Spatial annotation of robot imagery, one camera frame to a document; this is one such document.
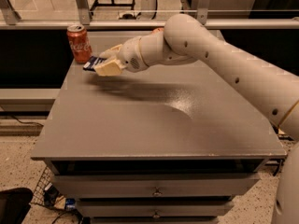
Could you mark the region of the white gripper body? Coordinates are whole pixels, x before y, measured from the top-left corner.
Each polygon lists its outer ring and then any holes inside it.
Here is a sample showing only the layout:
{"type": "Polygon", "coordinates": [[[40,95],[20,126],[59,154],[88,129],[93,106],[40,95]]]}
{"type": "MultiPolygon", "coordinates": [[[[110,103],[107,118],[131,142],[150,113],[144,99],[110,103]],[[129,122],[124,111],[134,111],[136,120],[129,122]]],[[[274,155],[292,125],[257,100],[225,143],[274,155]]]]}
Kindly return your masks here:
{"type": "Polygon", "coordinates": [[[125,69],[136,73],[141,72],[149,67],[143,61],[140,49],[140,36],[131,38],[121,45],[117,55],[118,59],[125,66],[125,69]]]}

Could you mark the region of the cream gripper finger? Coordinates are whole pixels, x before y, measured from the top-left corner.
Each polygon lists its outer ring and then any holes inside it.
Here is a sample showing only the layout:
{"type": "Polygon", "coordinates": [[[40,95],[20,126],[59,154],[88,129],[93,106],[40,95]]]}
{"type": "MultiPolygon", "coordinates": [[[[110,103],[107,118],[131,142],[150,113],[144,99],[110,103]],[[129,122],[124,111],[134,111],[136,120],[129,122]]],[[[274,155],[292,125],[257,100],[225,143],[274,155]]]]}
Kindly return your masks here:
{"type": "Polygon", "coordinates": [[[113,77],[122,74],[125,66],[117,59],[104,61],[94,67],[95,72],[100,77],[113,77]]]}
{"type": "Polygon", "coordinates": [[[100,53],[99,57],[103,59],[117,58],[120,52],[122,44],[116,45],[110,49],[107,49],[100,53]]]}

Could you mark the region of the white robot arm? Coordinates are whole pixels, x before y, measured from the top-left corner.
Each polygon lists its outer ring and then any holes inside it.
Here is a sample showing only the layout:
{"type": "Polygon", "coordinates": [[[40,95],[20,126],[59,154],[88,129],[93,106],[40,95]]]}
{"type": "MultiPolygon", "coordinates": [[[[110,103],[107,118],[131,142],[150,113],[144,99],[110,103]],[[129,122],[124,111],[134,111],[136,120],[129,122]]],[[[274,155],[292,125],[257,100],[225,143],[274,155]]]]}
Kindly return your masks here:
{"type": "Polygon", "coordinates": [[[137,36],[100,54],[102,77],[153,65],[201,61],[255,106],[278,129],[299,142],[299,76],[211,34],[197,19],[176,14],[162,29],[137,36]]]}

